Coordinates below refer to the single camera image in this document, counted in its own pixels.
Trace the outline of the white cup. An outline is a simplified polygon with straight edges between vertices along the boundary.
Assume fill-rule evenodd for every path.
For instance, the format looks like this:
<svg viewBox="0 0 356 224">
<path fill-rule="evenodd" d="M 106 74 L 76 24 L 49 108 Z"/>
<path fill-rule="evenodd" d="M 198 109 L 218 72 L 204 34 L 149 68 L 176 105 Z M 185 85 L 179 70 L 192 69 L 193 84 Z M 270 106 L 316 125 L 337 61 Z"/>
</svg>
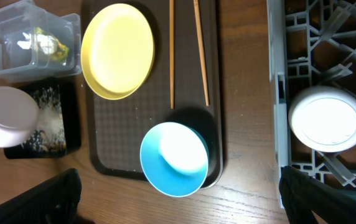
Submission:
<svg viewBox="0 0 356 224">
<path fill-rule="evenodd" d="M 331 86 L 312 86 L 291 101 L 293 134 L 307 147 L 340 152 L 356 145 L 356 99 Z"/>
</svg>

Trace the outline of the wooden chopstick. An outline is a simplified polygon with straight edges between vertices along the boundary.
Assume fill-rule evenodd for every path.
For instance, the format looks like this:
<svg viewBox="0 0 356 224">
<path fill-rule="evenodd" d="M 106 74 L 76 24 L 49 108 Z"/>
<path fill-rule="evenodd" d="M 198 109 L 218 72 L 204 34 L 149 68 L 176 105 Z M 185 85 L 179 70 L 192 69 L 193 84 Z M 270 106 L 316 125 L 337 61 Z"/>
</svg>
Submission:
<svg viewBox="0 0 356 224">
<path fill-rule="evenodd" d="M 199 46 L 202 81 L 204 86 L 205 104 L 206 106 L 209 106 L 210 102 L 208 97 L 207 69 L 206 69 L 205 55 L 204 55 L 204 43 L 203 43 L 203 35 L 202 35 L 202 24 L 200 18 L 199 0 L 194 0 L 194 13 L 195 13 L 195 23 L 196 23 L 196 30 L 197 30 L 197 41 Z"/>
<path fill-rule="evenodd" d="M 169 0 L 169 65 L 171 109 L 174 109 L 174 0 Z"/>
</svg>

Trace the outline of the light blue bowl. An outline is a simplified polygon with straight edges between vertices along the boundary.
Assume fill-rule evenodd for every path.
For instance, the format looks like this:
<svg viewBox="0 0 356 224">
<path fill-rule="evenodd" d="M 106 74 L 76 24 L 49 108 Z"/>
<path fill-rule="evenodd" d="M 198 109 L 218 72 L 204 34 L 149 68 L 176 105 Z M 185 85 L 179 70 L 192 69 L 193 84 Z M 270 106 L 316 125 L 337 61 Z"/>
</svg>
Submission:
<svg viewBox="0 0 356 224">
<path fill-rule="evenodd" d="M 149 183 L 170 197 L 187 197 L 205 183 L 209 152 L 205 139 L 186 125 L 165 122 L 143 137 L 141 168 Z"/>
</svg>

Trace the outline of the white tissue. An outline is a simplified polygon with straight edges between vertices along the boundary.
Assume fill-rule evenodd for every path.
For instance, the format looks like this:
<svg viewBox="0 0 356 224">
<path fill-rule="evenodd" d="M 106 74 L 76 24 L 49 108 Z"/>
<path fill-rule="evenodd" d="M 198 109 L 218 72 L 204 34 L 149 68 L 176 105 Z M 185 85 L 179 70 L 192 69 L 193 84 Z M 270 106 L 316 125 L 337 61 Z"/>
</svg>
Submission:
<svg viewBox="0 0 356 224">
<path fill-rule="evenodd" d="M 58 49 L 57 39 L 51 35 L 36 34 L 31 35 L 23 32 L 22 35 L 25 40 L 19 40 L 17 45 L 24 50 L 29 50 L 36 45 L 45 55 L 52 55 L 56 53 Z"/>
</svg>

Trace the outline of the white bowl with crumbs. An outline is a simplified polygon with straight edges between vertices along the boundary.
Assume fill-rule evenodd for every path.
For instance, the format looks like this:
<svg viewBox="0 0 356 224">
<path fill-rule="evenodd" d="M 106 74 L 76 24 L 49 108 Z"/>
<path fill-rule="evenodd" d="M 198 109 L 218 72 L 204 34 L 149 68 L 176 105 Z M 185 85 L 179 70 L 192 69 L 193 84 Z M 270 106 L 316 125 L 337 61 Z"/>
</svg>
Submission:
<svg viewBox="0 0 356 224">
<path fill-rule="evenodd" d="M 28 140 L 37 127 L 39 107 L 26 92 L 0 86 L 0 147 Z"/>
</svg>

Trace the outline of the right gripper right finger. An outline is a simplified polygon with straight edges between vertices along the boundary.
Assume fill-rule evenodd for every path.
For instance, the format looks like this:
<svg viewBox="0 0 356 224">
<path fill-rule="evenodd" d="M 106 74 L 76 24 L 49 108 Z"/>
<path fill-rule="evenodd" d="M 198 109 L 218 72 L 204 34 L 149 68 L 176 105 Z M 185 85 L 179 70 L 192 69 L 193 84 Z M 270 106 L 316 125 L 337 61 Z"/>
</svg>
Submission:
<svg viewBox="0 0 356 224">
<path fill-rule="evenodd" d="M 356 200 L 296 168 L 283 168 L 279 192 L 290 223 L 356 223 Z"/>
</svg>

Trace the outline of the green orange snack wrapper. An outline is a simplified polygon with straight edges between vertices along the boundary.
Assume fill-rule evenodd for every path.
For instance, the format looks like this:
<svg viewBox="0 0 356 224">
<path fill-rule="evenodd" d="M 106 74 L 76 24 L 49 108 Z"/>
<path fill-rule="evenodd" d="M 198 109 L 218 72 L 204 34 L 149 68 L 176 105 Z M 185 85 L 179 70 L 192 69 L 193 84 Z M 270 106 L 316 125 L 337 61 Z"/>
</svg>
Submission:
<svg viewBox="0 0 356 224">
<path fill-rule="evenodd" d="M 51 35 L 51 36 L 55 37 L 53 34 L 42 30 L 40 27 L 35 28 L 35 34 Z M 56 38 L 56 39 L 58 42 L 58 49 L 57 49 L 56 53 L 54 53 L 52 55 L 48 55 L 48 56 L 50 57 L 51 60 L 60 62 L 62 65 L 65 65 L 67 63 L 68 52 L 70 49 L 66 45 L 61 43 L 58 40 L 58 38 Z"/>
</svg>

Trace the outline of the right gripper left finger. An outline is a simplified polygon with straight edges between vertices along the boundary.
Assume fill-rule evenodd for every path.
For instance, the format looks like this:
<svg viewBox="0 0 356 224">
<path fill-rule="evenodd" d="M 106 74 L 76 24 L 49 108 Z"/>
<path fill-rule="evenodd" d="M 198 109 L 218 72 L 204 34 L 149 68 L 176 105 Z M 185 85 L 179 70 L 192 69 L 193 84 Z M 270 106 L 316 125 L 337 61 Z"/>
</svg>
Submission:
<svg viewBox="0 0 356 224">
<path fill-rule="evenodd" d="M 78 171 L 67 169 L 0 204 L 0 223 L 74 223 L 81 191 Z"/>
</svg>

